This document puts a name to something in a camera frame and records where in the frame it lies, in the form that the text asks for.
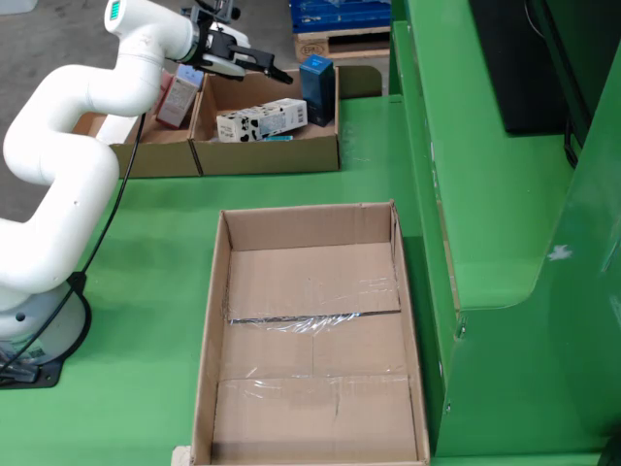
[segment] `small product box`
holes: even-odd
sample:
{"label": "small product box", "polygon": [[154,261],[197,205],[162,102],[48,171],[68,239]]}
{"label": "small product box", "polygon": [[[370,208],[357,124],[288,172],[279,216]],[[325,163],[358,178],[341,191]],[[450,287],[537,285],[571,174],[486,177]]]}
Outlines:
{"label": "small product box", "polygon": [[336,80],[332,60],[311,55],[300,66],[302,95],[309,107],[309,122],[326,126],[334,119]]}
{"label": "small product box", "polygon": [[171,86],[173,77],[174,76],[166,70],[162,72],[162,83],[159,86],[159,95],[157,96],[157,100],[155,101],[155,103],[153,104],[150,110],[152,114],[157,113],[159,106],[162,104],[162,100],[164,100],[164,96],[166,95],[166,92],[168,92],[168,88]]}
{"label": "small product box", "polygon": [[304,100],[280,99],[217,117],[217,133],[223,143],[247,143],[284,133],[309,123]]}
{"label": "small product box", "polygon": [[157,121],[179,128],[192,107],[203,83],[204,73],[189,65],[180,65],[157,112]]}

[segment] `blue crate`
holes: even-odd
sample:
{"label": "blue crate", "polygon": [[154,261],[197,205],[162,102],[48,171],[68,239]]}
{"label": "blue crate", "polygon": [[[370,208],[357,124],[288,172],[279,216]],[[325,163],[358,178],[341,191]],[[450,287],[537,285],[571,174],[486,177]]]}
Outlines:
{"label": "blue crate", "polygon": [[379,1],[290,0],[293,32],[319,32],[390,25],[390,4]]}

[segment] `wooden pallet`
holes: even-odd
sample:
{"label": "wooden pallet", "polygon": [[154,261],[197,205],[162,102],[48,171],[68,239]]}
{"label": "wooden pallet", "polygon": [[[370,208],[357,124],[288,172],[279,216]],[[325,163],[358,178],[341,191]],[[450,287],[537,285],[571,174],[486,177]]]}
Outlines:
{"label": "wooden pallet", "polygon": [[300,62],[309,56],[330,59],[371,58],[390,53],[390,27],[368,27],[295,34],[295,52]]}

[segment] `empty cardboard box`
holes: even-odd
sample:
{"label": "empty cardboard box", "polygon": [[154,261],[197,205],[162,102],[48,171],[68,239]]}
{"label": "empty cardboard box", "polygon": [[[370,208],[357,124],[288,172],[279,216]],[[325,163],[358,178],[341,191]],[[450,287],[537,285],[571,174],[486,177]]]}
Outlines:
{"label": "empty cardboard box", "polygon": [[[154,114],[147,114],[131,178],[198,177],[201,175],[188,141],[190,118],[191,115],[185,118],[180,129],[171,129],[158,122]],[[94,138],[105,119],[104,115],[86,114],[76,124],[74,133]],[[138,118],[125,144],[111,145],[118,158],[121,177],[127,170],[139,123]]]}
{"label": "empty cardboard box", "polygon": [[392,203],[220,215],[193,465],[430,459]]}
{"label": "empty cardboard box", "polygon": [[279,99],[302,99],[300,71],[287,71],[293,84],[280,83],[262,73],[248,73],[242,82],[206,76],[196,101],[191,144],[205,175],[327,172],[340,169],[340,99],[381,95],[381,74],[369,66],[337,69],[336,117],[326,127],[309,124],[289,131],[292,141],[222,143],[216,117]]}

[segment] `black monitor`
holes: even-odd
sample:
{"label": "black monitor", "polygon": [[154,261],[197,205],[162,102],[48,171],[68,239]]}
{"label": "black monitor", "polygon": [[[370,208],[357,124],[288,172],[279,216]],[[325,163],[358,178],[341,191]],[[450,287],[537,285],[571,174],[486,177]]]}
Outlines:
{"label": "black monitor", "polygon": [[621,41],[621,1],[534,0],[533,6],[583,145]]}
{"label": "black monitor", "polygon": [[569,128],[583,145],[621,40],[621,0],[470,3],[505,130]]}

